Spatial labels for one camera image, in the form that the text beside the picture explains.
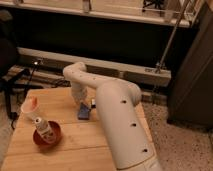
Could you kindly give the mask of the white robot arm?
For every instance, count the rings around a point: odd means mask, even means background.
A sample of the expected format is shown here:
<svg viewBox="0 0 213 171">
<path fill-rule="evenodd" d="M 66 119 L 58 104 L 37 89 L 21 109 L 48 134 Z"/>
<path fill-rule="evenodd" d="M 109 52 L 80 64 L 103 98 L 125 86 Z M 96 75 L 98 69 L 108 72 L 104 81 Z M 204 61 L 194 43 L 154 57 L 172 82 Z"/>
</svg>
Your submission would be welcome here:
<svg viewBox="0 0 213 171">
<path fill-rule="evenodd" d="M 77 103 L 86 99 L 88 87 L 96 90 L 96 111 L 117 171 L 163 171 L 135 110 L 141 101 L 136 84 L 88 73 L 83 62 L 66 66 L 63 75 Z"/>
</svg>

